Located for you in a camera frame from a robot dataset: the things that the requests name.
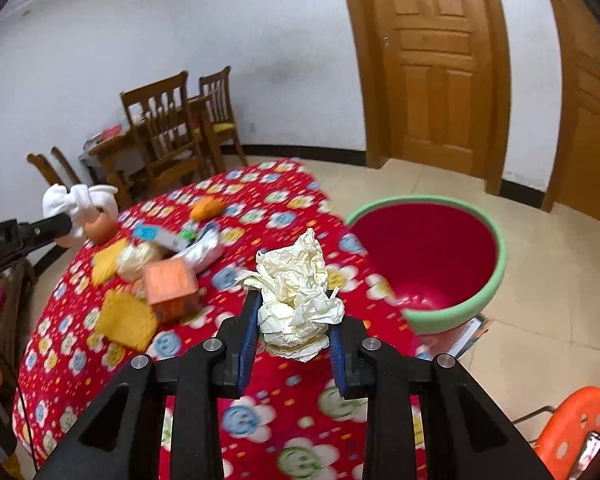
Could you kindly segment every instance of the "green-rimmed bucket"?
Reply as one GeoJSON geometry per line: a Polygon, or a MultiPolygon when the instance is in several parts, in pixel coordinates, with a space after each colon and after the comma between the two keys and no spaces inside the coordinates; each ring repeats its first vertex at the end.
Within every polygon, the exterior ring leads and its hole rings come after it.
{"type": "Polygon", "coordinates": [[[393,289],[384,299],[395,301],[418,334],[468,321],[502,282],[507,264],[502,232],[490,216],[460,200],[385,198],[358,209],[347,225],[393,289]]]}

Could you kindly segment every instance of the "black cable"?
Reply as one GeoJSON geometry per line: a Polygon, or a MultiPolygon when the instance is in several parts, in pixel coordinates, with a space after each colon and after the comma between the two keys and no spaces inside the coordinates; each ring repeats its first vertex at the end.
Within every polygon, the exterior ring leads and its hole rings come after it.
{"type": "Polygon", "coordinates": [[[29,454],[31,455],[31,459],[33,460],[33,469],[38,472],[38,463],[36,462],[35,454],[33,453],[33,434],[31,433],[31,426],[29,425],[29,413],[27,413],[27,407],[24,403],[24,395],[22,394],[22,390],[20,389],[20,383],[18,382],[18,377],[16,375],[16,371],[11,366],[11,364],[7,361],[7,359],[0,353],[0,360],[4,363],[9,371],[11,378],[16,383],[16,389],[18,394],[20,395],[20,402],[22,403],[22,412],[24,413],[24,422],[27,425],[27,433],[29,433],[29,454]]]}

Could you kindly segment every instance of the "metal screw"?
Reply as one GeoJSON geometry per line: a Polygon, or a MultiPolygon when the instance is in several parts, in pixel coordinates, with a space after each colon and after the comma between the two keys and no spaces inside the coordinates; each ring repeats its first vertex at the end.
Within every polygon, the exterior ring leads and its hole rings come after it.
{"type": "Polygon", "coordinates": [[[213,352],[222,347],[222,341],[220,341],[216,337],[212,337],[211,339],[207,339],[202,343],[202,348],[204,348],[207,352],[213,352]]]}
{"type": "Polygon", "coordinates": [[[452,368],[456,364],[456,358],[449,354],[440,354],[437,361],[443,368],[452,368]]]}
{"type": "Polygon", "coordinates": [[[362,342],[362,346],[367,350],[378,350],[382,346],[382,342],[375,337],[367,337],[362,342]]]}
{"type": "Polygon", "coordinates": [[[131,359],[131,366],[136,370],[140,368],[144,368],[149,364],[149,358],[146,355],[137,355],[133,359],[131,359]]]}

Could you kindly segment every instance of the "door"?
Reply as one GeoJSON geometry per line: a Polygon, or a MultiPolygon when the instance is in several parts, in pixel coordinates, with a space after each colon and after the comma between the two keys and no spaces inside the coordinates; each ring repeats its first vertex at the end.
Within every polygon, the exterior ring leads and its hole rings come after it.
{"type": "Polygon", "coordinates": [[[600,220],[600,24],[582,0],[554,2],[560,4],[566,18],[558,27],[567,29],[562,42],[572,43],[562,48],[562,63],[574,72],[563,93],[573,98],[577,114],[557,201],[600,220]]]}
{"type": "Polygon", "coordinates": [[[484,176],[495,108],[486,1],[374,0],[391,156],[484,176]]]}

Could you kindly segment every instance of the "floral tablecloth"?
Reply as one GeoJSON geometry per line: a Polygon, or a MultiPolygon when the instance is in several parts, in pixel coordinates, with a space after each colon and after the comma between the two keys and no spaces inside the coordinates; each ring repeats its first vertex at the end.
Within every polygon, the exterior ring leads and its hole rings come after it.
{"type": "MultiPolygon", "coordinates": [[[[403,354],[423,350],[392,305],[390,288],[372,269],[365,249],[330,213],[327,198],[299,160],[263,162],[216,175],[133,206],[120,215],[121,229],[113,241],[131,239],[140,222],[179,232],[190,223],[190,205],[209,195],[229,204],[214,220],[222,233],[224,256],[199,276],[200,286],[208,288],[204,309],[193,319],[162,325],[147,351],[153,358],[182,355],[212,336],[224,319],[240,312],[244,291],[235,280],[242,268],[254,268],[256,251],[291,245],[309,227],[322,245],[329,286],[340,289],[346,313],[362,318],[370,335],[403,354]]],[[[78,252],[56,286],[20,367],[33,442],[20,402],[14,406],[13,429],[27,449],[32,446],[38,463],[136,354],[94,332],[105,292],[125,283],[115,277],[101,286],[91,284],[91,258],[99,249],[87,243],[78,252]]],[[[307,364],[260,352],[245,393],[240,400],[218,402],[226,478],[362,477],[366,400],[338,395],[326,351],[307,364]]],[[[173,399],[162,432],[160,478],[165,480],[172,413],[173,399]]],[[[424,476],[424,452],[417,458],[424,476]]]]}

